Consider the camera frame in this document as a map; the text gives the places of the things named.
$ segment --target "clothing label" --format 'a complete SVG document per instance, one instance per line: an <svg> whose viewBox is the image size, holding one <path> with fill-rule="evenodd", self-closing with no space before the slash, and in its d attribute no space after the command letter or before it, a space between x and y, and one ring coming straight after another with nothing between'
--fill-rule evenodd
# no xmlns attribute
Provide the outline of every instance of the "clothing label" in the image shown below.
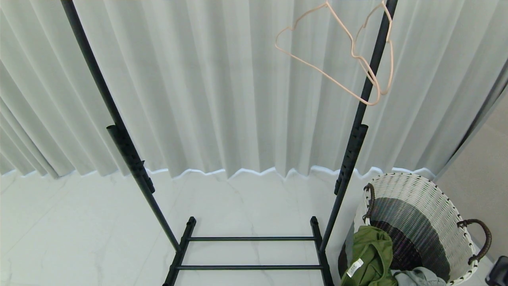
<svg viewBox="0 0 508 286"><path fill-rule="evenodd" d="M358 270L358 268L362 267L362 265L363 260L361 258L358 258L358 260L356 260L347 271L347 275L351 278L353 274Z"/></svg>

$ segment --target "pink clothes hanger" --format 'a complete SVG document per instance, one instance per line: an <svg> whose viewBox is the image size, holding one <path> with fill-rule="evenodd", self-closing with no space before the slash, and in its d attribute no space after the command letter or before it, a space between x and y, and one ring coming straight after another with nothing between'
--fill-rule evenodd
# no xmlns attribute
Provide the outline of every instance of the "pink clothes hanger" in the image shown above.
<svg viewBox="0 0 508 286"><path fill-rule="evenodd" d="M294 31L296 29L296 26L298 25L298 22L305 16L307 16L308 14L316 11L316 10L319 10L323 7L327 7L330 12L332 13L333 17L335 18L335 20L337 20L337 22L339 23L339 25L342 27L342 29L346 32L347 36L349 37L349 39L351 40L351 56L355 59L357 59L360 63L360 66L362 67L362 69L364 70L365 74L367 75L367 78L370 80L370 82L374 85L374 87L376 88L377 90L377 96L376 96L376 100L374 102L368 102L364 99L362 99L360 96L356 95L355 93L353 93L352 91L350 91L348 88L346 88L345 86L343 86L341 83L339 83L338 81L336 81L334 78L332 78L331 76L329 76L326 72L322 71L320 68L302 60L301 58L291 54L290 52L287 52L286 50L280 48L278 45L277 45L277 41L279 39L279 36L280 34L282 34L282 32L286 31L286 30L291 30L291 31ZM358 39L358 35L360 34L360 31L362 29L364 29L366 26L367 26L367 22L370 18L370 16L374 13L374 11L376 11L378 8L383 8L387 17L388 17L388 22L389 22L389 26L388 26L388 34L387 34L387 37L386 37L386 42L390 45L390 77L388 79L388 84L387 84L387 88L385 90L381 90L381 87L379 86L379 82L377 82L377 78L376 76L374 75L374 72L372 71L372 69L370 68L369 64L367 63L367 61L365 60L364 57L360 56L360 55L356 55L355 54L355 44L356 44L356 41ZM332 6L330 5L330 3L328 2L328 0L326 0L326 2L324 2L323 4L313 8L313 9L310 9L309 11L303 13L298 19L296 19L295 21L295 24L293 25L293 27L291 26L287 26L286 28L284 28L282 31L280 31L278 34L277 34L277 37L275 37L275 47L282 51L283 53L291 56L292 58L294 59L297 59L299 61L301 61L302 63L314 68L315 70L319 71L320 73L322 73L325 77L327 77L329 80L331 80L332 82L334 82L336 85L338 85L339 87L341 87L342 89L344 89L347 93L351 94L352 96L354 96L356 99L360 100L361 102L367 104L367 105L376 105L378 102L379 102L379 99L380 99L380 96L381 95L385 95L388 93L388 91L390 90L390 87L392 85L392 78L393 78L393 44L392 44L392 40L390 40L390 32L392 30L392 17L390 16L390 12L388 11L386 5L385 5L385 1L381 1L381 3L379 5L377 5L370 13L369 15L367 16L367 18L365 19L365 23L360 27L360 29L358 30L358 33L356 34L356 37L355 39L353 39L351 33L349 32L349 30L346 28L346 26L342 23L342 21L339 19L339 17L337 16L337 14L335 13L335 11L333 10Z"/></svg>

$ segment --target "white wicker basket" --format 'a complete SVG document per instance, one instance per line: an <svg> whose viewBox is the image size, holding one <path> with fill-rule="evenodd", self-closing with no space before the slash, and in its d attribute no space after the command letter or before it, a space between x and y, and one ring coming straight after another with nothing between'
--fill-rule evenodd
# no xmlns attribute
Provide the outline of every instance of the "white wicker basket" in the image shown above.
<svg viewBox="0 0 508 286"><path fill-rule="evenodd" d="M487 237L478 255L466 228L473 222L484 228ZM476 219L464 221L438 186L409 173L372 179L365 187L365 200L354 223L355 232L362 225L372 225L390 235L394 248L392 269L424 266L448 285L458 285L473 275L491 241L484 223Z"/></svg>

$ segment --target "clothes rack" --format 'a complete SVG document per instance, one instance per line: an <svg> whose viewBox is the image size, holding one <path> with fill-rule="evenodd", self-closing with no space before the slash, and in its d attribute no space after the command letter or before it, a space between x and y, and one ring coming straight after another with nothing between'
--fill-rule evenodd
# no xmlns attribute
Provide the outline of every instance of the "clothes rack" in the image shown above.
<svg viewBox="0 0 508 286"><path fill-rule="evenodd" d="M108 126L107 130L111 135L111 138L115 142L116 147L120 151L125 163L127 164L130 172L132 173L134 180L138 184L141 192L143 193L146 201L150 205L155 217L159 221L162 229L166 233L170 243L173 245L176 253L173 258L173 263L169 268L168 275L163 286L173 286L178 277L179 271L184 270L320 270L324 286L334 286L332 275L330 273L330 266L328 264L328 260L326 257L326 246L330 239L330 235L332 233L333 226L335 224L335 220L337 218L340 206L344 199L344 195L347 189L347 185L351 179L353 174L353 170L355 168L356 161L358 159L358 155L363 144L363 140L367 133L368 126L362 124L363 116L365 114L366 105L362 102L359 102L357 112L355 115L355 120L353 122L353 126L351 128L350 137L347 143L346 152L344 155L344 159L340 168L339 177L335 184L334 193L336 194L336 199L332 208L332 212L330 218L328 220L328 224L325 230L324 235L321 237L321 231L319 228L318 220L315 216L310 219L310 227L312 229L312 236L309 237L193 237L192 233L194 227L196 226L196 219L194 217L190 217L185 231L180 239L180 242L175 238L173 231L171 230L168 222L164 218L160 207L157 204L157 201L153 197L153 193L155 192L155 188L153 186L152 180L148 176L146 169L143 164L144 161L141 160L136 147L134 146L131 137L129 136L129 132L123 120L118 112L118 109L115 105L113 97L106 85L102 72L97 64L93 51L90 47L88 39L86 37L85 31L79 19L78 13L74 6L72 0L61 0L69 23L72 27L74 36L78 42L78 45L83 53L83 56L86 60L88 68L92 74L92 77L101 93L101 96L104 100L105 105L108 108L108 111L113 119L114 125ZM390 15L394 16L395 7L397 5L397 0L387 0L386 6ZM388 18L386 14L383 15L383 19L381 21L381 25L379 27L379 32L377 35L376 43L374 46L374 51L372 53L372 58L370 61L370 66L374 75L377 73L381 57L383 56L383 51L385 49L386 37L388 33ZM366 77L365 83L362 90L361 98L366 101L369 100L370 93L372 91L372 83ZM317 265L182 265L183 258L185 257L185 253L189 242L200 242L200 241L313 241L316 248L317 258L319 264Z"/></svg>

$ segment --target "white curtain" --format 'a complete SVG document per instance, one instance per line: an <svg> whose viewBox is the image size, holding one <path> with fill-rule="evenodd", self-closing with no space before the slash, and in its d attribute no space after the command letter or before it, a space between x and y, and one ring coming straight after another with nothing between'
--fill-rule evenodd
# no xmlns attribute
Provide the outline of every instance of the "white curtain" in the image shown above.
<svg viewBox="0 0 508 286"><path fill-rule="evenodd" d="M106 83L145 166L177 176L275 166L339 169L358 102L274 48L321 0L75 1ZM331 1L355 31L378 1ZM112 120L56 1L2 1L1 172L62 176L127 169ZM454 153L508 59L508 2L399 1L395 75L357 168L435 174ZM360 36L370 59L382 12ZM280 46L360 93L365 74L327 10ZM378 78L388 77L388 49Z"/></svg>

